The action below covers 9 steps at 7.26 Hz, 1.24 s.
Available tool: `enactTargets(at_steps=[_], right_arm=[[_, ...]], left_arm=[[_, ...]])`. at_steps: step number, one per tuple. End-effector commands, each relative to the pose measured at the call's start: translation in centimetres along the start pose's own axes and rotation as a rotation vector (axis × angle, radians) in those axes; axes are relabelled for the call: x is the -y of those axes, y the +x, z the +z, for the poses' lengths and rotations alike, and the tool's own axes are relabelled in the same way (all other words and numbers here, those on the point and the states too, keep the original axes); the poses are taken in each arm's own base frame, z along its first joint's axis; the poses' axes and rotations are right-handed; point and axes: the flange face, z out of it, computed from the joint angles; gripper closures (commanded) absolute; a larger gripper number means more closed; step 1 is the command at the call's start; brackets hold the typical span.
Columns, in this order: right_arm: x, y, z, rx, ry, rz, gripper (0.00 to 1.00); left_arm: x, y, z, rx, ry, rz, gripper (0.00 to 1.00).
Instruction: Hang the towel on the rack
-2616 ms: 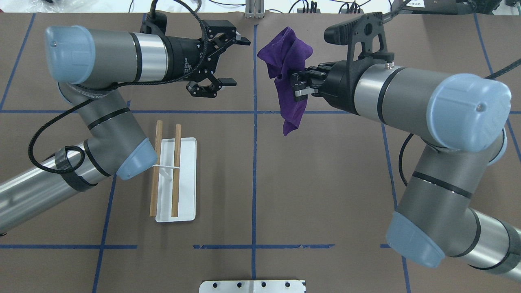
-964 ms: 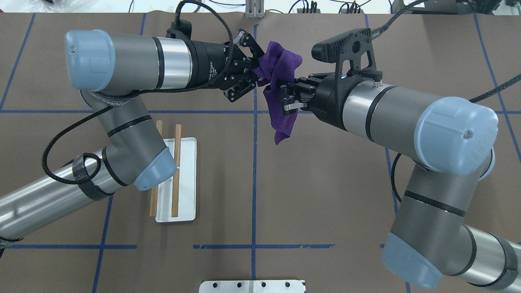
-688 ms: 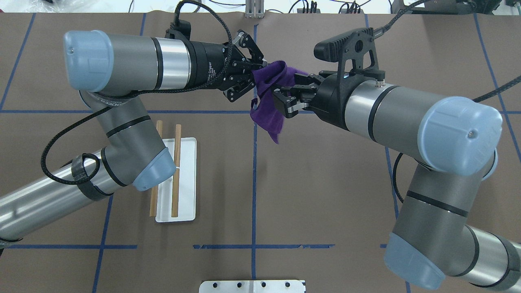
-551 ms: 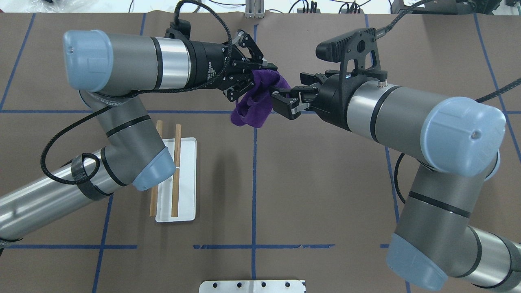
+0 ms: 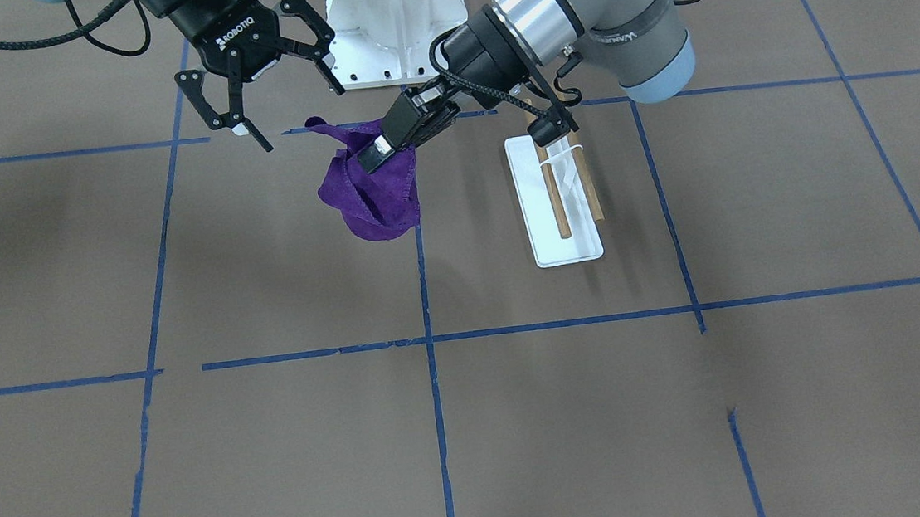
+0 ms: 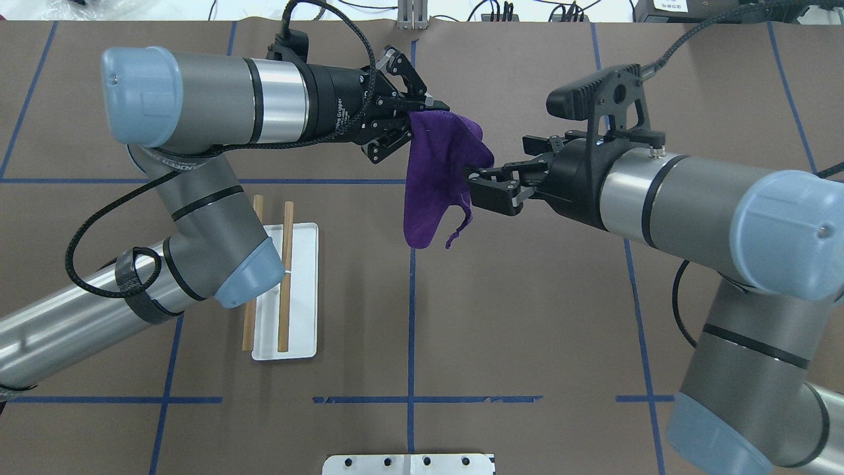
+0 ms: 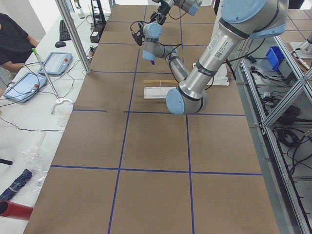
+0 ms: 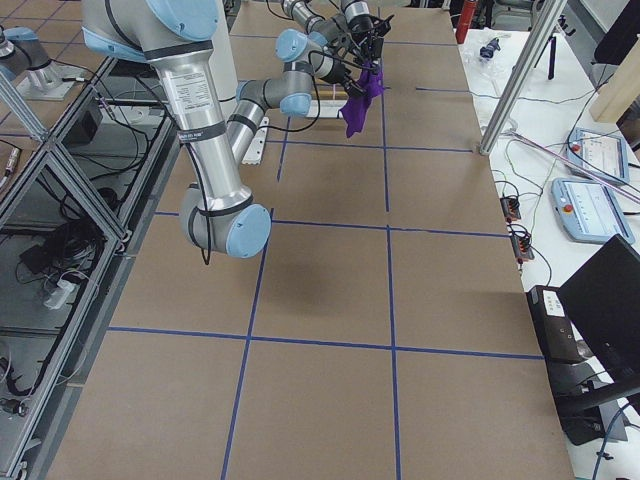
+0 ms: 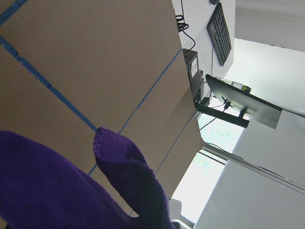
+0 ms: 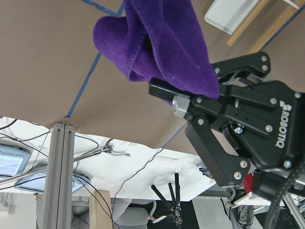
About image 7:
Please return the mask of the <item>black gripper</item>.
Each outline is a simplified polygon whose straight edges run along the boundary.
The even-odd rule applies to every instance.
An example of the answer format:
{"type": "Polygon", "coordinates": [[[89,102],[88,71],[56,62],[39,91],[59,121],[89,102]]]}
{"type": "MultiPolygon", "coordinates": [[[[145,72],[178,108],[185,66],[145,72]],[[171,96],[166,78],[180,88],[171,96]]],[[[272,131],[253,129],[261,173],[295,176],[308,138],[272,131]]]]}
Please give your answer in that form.
{"type": "Polygon", "coordinates": [[[156,20],[157,23],[160,25],[163,25],[165,20],[166,20],[166,16],[168,14],[168,12],[170,11],[170,7],[168,5],[161,5],[158,10],[157,10],[157,14],[156,14],[156,20]]]}

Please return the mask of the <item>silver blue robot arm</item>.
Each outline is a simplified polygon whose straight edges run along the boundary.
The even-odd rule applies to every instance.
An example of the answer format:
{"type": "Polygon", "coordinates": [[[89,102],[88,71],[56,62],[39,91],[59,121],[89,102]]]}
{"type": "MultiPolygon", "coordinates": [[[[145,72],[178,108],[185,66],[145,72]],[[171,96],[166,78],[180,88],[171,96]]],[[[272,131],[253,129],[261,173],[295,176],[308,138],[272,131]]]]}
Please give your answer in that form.
{"type": "Polygon", "coordinates": [[[173,6],[177,6],[184,12],[194,16],[202,5],[202,0],[154,0],[153,2],[159,3],[157,11],[154,11],[150,16],[149,23],[157,22],[163,25],[167,15],[173,6]]]}
{"type": "Polygon", "coordinates": [[[221,5],[219,29],[192,71],[188,71],[176,49],[160,44],[158,39],[166,15],[173,6],[193,16],[201,4],[200,0],[161,0],[150,22],[141,28],[143,58],[151,62],[156,58],[166,60],[178,81],[178,86],[166,95],[167,108],[175,115],[197,113],[206,107],[205,87],[239,42],[248,38],[278,36],[287,25],[287,0],[225,0],[221,5]]]}

